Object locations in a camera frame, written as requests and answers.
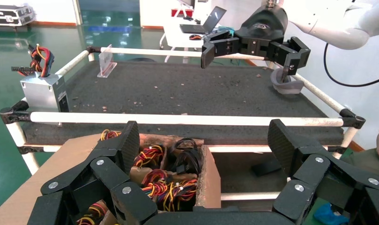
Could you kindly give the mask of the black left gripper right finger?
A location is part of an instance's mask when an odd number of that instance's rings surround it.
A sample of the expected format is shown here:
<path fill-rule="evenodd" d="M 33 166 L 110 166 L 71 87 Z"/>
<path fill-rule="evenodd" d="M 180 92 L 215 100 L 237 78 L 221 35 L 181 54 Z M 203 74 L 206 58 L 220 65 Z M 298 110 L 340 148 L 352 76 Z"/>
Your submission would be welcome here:
<path fill-rule="evenodd" d="M 272 210 L 299 225 L 317 198 L 349 213 L 351 225 L 379 225 L 379 176 L 336 159 L 317 140 L 297 135 L 279 119 L 268 145 L 290 178 Z"/>

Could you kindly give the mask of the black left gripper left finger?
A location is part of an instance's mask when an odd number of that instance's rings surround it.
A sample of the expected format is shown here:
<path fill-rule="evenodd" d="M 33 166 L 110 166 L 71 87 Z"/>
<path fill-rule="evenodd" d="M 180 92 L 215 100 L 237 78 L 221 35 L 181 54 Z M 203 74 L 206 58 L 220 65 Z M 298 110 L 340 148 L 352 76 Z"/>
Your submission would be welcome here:
<path fill-rule="evenodd" d="M 118 223 L 145 224 L 158 209 L 129 176 L 139 147 L 138 125 L 129 121 L 119 136 L 99 141 L 83 162 L 41 187 L 28 223 L 74 225 L 102 200 Z"/>

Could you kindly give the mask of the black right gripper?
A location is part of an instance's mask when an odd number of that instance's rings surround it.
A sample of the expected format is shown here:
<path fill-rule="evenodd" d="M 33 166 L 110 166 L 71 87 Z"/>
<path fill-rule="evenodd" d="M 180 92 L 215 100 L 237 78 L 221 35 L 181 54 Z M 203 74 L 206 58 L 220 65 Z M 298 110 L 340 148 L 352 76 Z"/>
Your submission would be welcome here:
<path fill-rule="evenodd" d="M 268 56 L 271 62 L 282 66 L 281 82 L 289 82 L 289 75 L 306 66 L 311 50 L 297 37 L 283 42 L 287 24 L 287 13 L 282 7 L 258 8 L 234 31 L 234 36 L 223 30 L 204 37 L 201 68 L 207 68 L 215 57 L 235 53 Z"/>

